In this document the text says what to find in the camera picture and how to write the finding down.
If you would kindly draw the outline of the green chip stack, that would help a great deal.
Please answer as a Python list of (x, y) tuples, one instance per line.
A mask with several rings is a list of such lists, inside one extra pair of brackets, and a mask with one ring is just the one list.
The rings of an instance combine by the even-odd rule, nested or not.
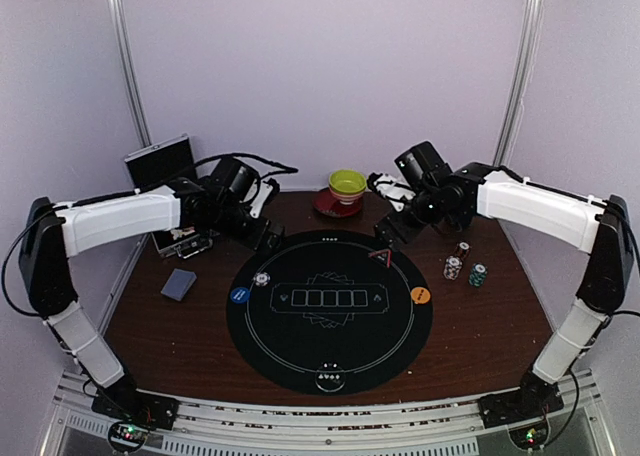
[(484, 264), (475, 263), (470, 271), (468, 282), (473, 287), (481, 287), (486, 281), (488, 269)]

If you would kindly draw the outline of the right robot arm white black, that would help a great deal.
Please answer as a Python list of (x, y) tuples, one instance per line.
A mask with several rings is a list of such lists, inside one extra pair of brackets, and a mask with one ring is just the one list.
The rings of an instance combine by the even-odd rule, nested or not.
[(557, 393), (559, 380), (596, 343), (621, 309), (639, 245), (626, 201), (616, 195), (583, 196), (536, 183), (506, 166), (471, 162), (452, 169), (428, 141), (394, 160), (399, 173), (372, 173), (368, 188), (391, 211), (375, 234), (388, 246), (408, 244), (428, 226), (447, 220), (460, 228), (474, 218), (518, 227), (553, 242), (547, 266), (552, 278), (569, 277), (573, 287), (565, 316), (524, 373), (505, 406), (530, 418)]

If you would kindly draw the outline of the blue round blind button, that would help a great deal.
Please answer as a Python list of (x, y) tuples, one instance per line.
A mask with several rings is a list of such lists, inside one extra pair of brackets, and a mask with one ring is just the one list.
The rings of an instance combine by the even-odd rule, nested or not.
[(246, 287), (236, 287), (231, 290), (229, 299), (234, 304), (245, 304), (251, 297), (251, 291)]

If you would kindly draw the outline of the orange round blind button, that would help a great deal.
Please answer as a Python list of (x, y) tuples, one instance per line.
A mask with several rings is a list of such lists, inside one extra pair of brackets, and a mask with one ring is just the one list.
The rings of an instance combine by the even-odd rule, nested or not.
[(414, 304), (416, 305), (424, 305), (431, 302), (432, 295), (431, 292), (423, 286), (416, 286), (411, 289), (410, 297)]

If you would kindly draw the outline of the white blue chip stack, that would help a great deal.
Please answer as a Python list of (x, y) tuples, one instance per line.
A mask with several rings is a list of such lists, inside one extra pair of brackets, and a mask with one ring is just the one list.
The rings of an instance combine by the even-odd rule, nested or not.
[(444, 265), (443, 276), (448, 280), (456, 280), (463, 267), (463, 262), (456, 256), (449, 256)]

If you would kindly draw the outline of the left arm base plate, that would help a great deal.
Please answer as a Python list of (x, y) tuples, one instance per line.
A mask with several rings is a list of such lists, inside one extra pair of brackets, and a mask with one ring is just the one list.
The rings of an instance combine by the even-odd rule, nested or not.
[(180, 403), (177, 399), (137, 390), (114, 392), (99, 389), (91, 409), (113, 419), (132, 422), (152, 429), (171, 430)]

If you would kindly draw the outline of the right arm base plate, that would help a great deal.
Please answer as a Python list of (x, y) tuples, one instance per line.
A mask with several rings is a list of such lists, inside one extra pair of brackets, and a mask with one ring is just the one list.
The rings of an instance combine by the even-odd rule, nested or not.
[(559, 395), (540, 400), (516, 389), (483, 396), (478, 400), (478, 407), (483, 425), (488, 429), (543, 417), (563, 409), (564, 402)]

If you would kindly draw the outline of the red black triangle dealer marker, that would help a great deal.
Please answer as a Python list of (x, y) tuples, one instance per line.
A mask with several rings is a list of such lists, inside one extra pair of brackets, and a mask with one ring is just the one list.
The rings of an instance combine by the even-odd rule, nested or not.
[(377, 261), (386, 268), (391, 267), (393, 252), (391, 249), (375, 250), (368, 254), (368, 257)]

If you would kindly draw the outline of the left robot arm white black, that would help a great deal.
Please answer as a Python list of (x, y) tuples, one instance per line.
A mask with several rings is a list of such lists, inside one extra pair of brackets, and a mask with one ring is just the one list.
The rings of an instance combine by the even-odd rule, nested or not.
[(17, 237), (18, 267), (31, 306), (97, 386), (106, 405), (123, 420), (137, 418), (144, 400), (133, 377), (106, 342), (81, 302), (72, 261), (120, 240), (178, 229), (212, 231), (256, 252), (273, 251), (282, 226), (262, 211), (279, 193), (275, 174), (261, 175), (248, 154), (211, 157), (202, 179), (178, 171), (120, 193), (66, 202), (32, 201)]

